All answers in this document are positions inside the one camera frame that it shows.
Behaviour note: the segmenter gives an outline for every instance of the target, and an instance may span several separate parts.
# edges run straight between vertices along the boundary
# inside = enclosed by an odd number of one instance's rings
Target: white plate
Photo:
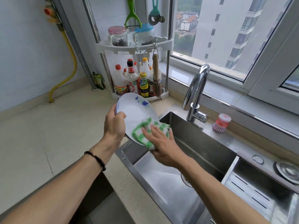
[[[159,121],[157,113],[151,104],[142,96],[135,93],[122,95],[117,102],[115,112],[124,112],[126,114],[126,137],[140,145],[143,144],[132,137],[132,131],[138,124],[149,117],[151,117],[153,121]]]

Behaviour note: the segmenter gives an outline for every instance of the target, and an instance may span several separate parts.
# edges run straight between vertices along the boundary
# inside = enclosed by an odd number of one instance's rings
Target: dishcloth
[[[149,133],[151,133],[151,125],[155,125],[159,127],[159,129],[169,138],[169,128],[170,125],[166,123],[161,123],[157,121],[153,121],[151,117],[143,120],[133,131],[132,131],[132,136],[135,140],[140,142],[141,144],[145,145],[148,150],[155,150],[155,146],[148,141],[148,139],[145,138],[145,136],[142,133],[141,128],[143,127],[146,129]]]

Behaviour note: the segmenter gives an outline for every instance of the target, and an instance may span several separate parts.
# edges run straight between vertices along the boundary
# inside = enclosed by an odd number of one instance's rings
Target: house
[[[197,26],[197,22],[197,15],[192,15],[188,19],[182,20],[180,30],[190,32]]]
[[[183,16],[178,13],[176,15],[176,28],[181,27],[181,22],[182,22]]]
[[[198,17],[198,12],[187,11],[187,12],[183,12],[181,15],[183,16],[183,20],[186,20],[193,15],[196,15],[196,17]]]

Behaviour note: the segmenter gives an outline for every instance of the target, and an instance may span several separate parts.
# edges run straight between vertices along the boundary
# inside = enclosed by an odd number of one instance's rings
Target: brush with wooden handle
[[[152,61],[153,61],[152,67],[154,70],[154,90],[155,90],[156,97],[160,98],[162,95],[162,88],[160,84],[159,59],[157,54],[154,54],[154,56],[152,57]]]

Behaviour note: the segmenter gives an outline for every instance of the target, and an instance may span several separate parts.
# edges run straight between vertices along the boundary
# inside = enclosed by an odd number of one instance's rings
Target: building
[[[183,20],[188,19],[189,17],[196,15],[196,17],[198,17],[198,12],[191,12],[191,11],[187,11],[187,12],[183,12],[182,16],[183,16]]]
[[[176,29],[181,27],[182,19],[183,19],[183,16],[180,13],[178,13],[176,15]]]
[[[197,15],[192,15],[188,19],[182,20],[180,30],[190,32],[197,26],[197,22]]]
[[[202,0],[192,57],[247,74],[286,1]]]

